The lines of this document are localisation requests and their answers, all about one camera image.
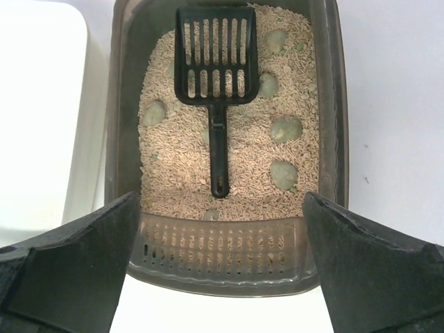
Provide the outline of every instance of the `litter box wall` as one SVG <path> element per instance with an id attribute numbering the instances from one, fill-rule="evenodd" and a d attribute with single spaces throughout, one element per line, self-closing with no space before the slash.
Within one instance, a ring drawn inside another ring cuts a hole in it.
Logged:
<path id="1" fill-rule="evenodd" d="M 309 18 L 319 102 L 318 192 L 348 206 L 348 115 L 339 16 L 334 0 L 259 0 Z M 243 6 L 234 0 L 117 0 L 114 7 L 105 202 L 140 193 L 139 98 L 157 40 L 179 6 Z M 142 214 L 128 273 L 162 287 L 220 296 L 276 296 L 318 285 L 302 218 L 209 222 Z"/>

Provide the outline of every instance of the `litter box rim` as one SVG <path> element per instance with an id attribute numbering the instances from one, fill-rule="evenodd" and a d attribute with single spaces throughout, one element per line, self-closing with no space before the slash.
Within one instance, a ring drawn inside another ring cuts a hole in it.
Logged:
<path id="1" fill-rule="evenodd" d="M 238 0 L 225 1 L 221 6 L 230 5 L 244 6 L 245 3 Z M 206 5 L 205 0 L 188 1 L 195 4 Z M 295 3 L 297 1 L 276 0 L 272 6 L 280 3 Z M 338 203 L 345 208 L 348 207 L 348 110 L 347 94 L 345 85 L 345 65 L 343 59 L 343 47 L 341 28 L 339 23 L 339 13 L 335 0 L 306 0 L 309 4 L 309 13 L 302 13 L 305 17 L 311 18 L 311 26 L 314 34 L 316 51 L 316 70 L 318 75 L 318 100 L 319 100 L 319 128 L 320 128 L 320 167 L 319 167 L 319 193 L 324 197 Z M 122 184 L 119 182 L 120 161 L 122 147 L 119 144 L 126 134 L 122 130 L 119 117 L 122 110 L 122 80 L 124 79 L 123 65 L 126 59 L 127 43 L 131 40 L 128 37 L 137 14 L 145 6 L 155 3 L 154 0 L 140 0 L 135 3 L 131 0 L 118 0 L 114 7 L 114 19 L 112 25 L 112 47 L 110 54 L 110 78 L 108 86 L 107 104 L 107 155 L 105 165 L 105 203 L 118 198 L 122 192 Z M 257 4 L 266 5 L 267 1 L 255 1 Z M 305 225 L 302 217 L 288 218 L 295 225 Z M 198 223 L 202 221 L 181 220 L 184 223 Z M 259 221 L 267 225 L 273 225 L 279 220 Z M 229 225 L 232 228 L 236 224 L 249 222 L 217 222 L 220 228 Z M 196 278 L 182 280 L 174 275 L 166 275 L 160 272 L 153 274 L 144 269 L 139 269 L 135 259 L 140 259 L 145 241 L 141 237 L 142 229 L 136 237 L 136 244 L 133 256 L 128 266 L 128 274 L 134 278 L 155 284 L 161 287 L 199 293 L 214 296 L 234 296 L 234 297 L 260 297 L 260 296 L 283 296 L 293 295 L 308 291 L 319 285 L 316 274 L 316 267 L 311 256 L 309 244 L 307 244 L 305 254 L 309 256 L 307 263 L 313 266 L 310 272 L 303 279 L 297 281 L 273 281 L 273 283 L 252 283 L 250 286 L 239 285 L 237 287 L 227 284 L 212 283 L 212 281 L 202 282 Z"/>

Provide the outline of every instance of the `litter scoop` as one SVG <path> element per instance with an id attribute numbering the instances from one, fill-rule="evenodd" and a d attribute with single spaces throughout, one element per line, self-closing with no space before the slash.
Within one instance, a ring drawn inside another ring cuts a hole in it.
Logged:
<path id="1" fill-rule="evenodd" d="M 176 10 L 174 91 L 187 105 L 207 106 L 211 192 L 229 191 L 227 107 L 250 103 L 259 91 L 253 8 Z"/>

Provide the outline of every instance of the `gray litter box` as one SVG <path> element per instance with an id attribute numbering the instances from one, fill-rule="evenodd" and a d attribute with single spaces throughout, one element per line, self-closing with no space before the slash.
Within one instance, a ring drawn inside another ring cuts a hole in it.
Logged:
<path id="1" fill-rule="evenodd" d="M 348 206 L 348 115 L 334 0 L 259 0 L 309 18 L 318 76 L 322 196 Z M 235 0 L 117 0 L 112 26 L 105 201 L 140 193 L 138 109 L 148 59 L 177 7 Z M 303 218 L 208 222 L 142 214 L 128 273 L 158 286 L 219 296 L 291 295 L 318 286 Z"/>

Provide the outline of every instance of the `scoop handle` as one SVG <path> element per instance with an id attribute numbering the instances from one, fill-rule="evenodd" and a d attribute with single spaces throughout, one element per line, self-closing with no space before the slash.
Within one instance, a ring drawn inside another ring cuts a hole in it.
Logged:
<path id="1" fill-rule="evenodd" d="M 208 134 L 210 139 L 211 193 L 225 198 L 230 192 L 228 182 L 227 108 L 208 106 Z"/>

